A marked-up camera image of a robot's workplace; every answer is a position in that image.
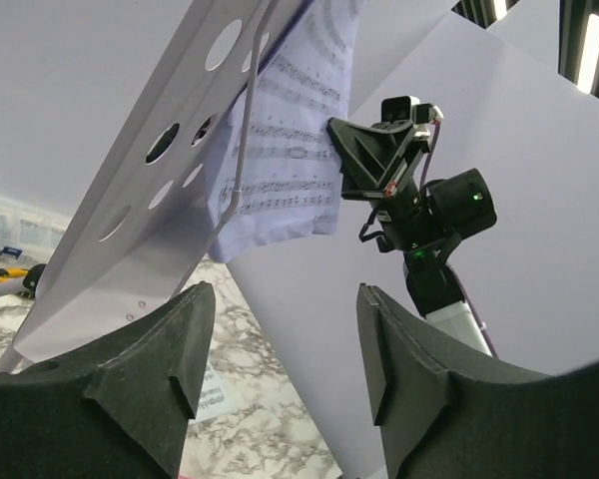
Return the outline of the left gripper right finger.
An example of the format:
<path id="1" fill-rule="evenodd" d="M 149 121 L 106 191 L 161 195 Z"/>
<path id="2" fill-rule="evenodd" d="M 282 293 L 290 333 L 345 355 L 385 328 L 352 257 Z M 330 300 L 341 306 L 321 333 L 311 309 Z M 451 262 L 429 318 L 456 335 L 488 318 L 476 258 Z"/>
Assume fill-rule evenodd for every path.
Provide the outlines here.
<path id="1" fill-rule="evenodd" d="M 408 461 L 449 403 L 448 373 L 421 341 L 432 332 L 380 288 L 359 286 L 356 313 L 373 424 L 387 476 L 407 476 Z"/>

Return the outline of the lilac music stand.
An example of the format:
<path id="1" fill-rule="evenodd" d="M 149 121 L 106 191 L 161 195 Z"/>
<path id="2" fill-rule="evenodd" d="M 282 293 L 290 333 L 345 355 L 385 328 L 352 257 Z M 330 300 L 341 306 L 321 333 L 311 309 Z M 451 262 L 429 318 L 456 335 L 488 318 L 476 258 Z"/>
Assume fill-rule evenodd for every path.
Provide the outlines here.
<path id="1" fill-rule="evenodd" d="M 84 134 L 62 143 L 66 166 L 43 188 L 72 217 L 30 312 L 0 340 L 0 372 L 123 327 L 184 286 L 242 194 L 239 156 L 229 206 L 218 220 L 209 213 L 212 142 L 244 96 L 247 146 L 258 75 L 311 2 L 193 2 L 97 174 L 75 166 L 87 155 Z"/>

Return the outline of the lilac sheet music page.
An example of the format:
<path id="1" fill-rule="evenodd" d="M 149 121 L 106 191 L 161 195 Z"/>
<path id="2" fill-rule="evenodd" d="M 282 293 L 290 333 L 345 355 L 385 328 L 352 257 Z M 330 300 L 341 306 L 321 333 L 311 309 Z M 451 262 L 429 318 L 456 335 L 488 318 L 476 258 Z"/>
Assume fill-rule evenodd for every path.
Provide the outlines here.
<path id="1" fill-rule="evenodd" d="M 340 160 L 326 132 L 348 113 L 358 1 L 313 1 L 258 75 L 247 146 L 240 147 L 246 98 L 239 96 L 212 142 L 207 208 L 218 220 L 229 206 L 237 159 L 242 194 L 210 248 L 227 263 L 254 247 L 334 233 Z"/>

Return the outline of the white sheet music page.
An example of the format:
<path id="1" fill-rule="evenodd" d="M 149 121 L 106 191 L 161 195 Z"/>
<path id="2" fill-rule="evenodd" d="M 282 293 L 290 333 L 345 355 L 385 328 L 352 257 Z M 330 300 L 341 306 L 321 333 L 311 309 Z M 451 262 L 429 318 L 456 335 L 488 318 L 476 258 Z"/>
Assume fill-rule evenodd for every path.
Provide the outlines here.
<path id="1" fill-rule="evenodd" d="M 234 402 L 225 383 L 214 368 L 208 364 L 194 422 L 200 423 L 231 413 L 234 407 Z"/>

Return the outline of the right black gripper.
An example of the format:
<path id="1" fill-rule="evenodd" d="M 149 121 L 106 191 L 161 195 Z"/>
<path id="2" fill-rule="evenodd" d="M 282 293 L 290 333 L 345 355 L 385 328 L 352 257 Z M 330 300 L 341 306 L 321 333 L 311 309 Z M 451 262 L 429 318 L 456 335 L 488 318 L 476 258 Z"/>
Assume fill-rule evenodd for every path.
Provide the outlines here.
<path id="1" fill-rule="evenodd" d="M 409 121 L 380 122 L 363 127 L 330 118 L 326 131 L 340 158 L 345 200 L 380 200 L 375 208 L 380 220 L 405 219 L 420 203 L 415 170 L 430 159 L 439 126 L 430 133 L 409 136 Z"/>

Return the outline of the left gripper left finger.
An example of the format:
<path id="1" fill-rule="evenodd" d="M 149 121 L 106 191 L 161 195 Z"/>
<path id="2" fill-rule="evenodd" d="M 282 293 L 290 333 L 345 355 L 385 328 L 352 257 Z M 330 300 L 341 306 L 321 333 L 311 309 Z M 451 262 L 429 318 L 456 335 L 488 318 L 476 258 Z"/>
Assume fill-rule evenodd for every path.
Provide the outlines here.
<path id="1" fill-rule="evenodd" d="M 199 282 L 140 320 L 146 332 L 99 365 L 84 392 L 106 436 L 100 478 L 175 478 L 196 418 L 216 313 Z"/>

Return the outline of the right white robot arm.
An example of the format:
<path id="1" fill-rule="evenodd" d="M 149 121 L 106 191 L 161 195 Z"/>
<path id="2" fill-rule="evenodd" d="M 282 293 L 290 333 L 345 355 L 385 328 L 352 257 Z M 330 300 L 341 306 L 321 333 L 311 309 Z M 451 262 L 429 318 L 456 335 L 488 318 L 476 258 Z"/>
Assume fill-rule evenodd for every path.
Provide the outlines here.
<path id="1" fill-rule="evenodd" d="M 407 291 L 428 323 L 494 355 L 484 322 L 448 261 L 459 245 L 497 221 L 481 174 L 427 177 L 443 116 L 431 108 L 420 123 L 402 118 L 363 127 L 331 118 L 326 131 L 341 160 L 341 196 L 367 202 L 358 238 L 382 253 L 399 251 Z"/>

